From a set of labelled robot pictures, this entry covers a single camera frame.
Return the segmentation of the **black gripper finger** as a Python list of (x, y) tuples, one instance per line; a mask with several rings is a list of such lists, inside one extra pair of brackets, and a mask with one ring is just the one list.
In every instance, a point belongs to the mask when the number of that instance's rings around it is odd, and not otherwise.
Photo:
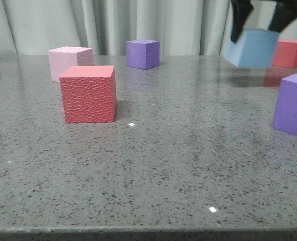
[(233, 19), (230, 39), (233, 43), (236, 43), (254, 7), (250, 0), (232, 0), (231, 4)]
[(282, 32), (296, 19), (297, 1), (277, 1), (268, 29), (270, 31)]

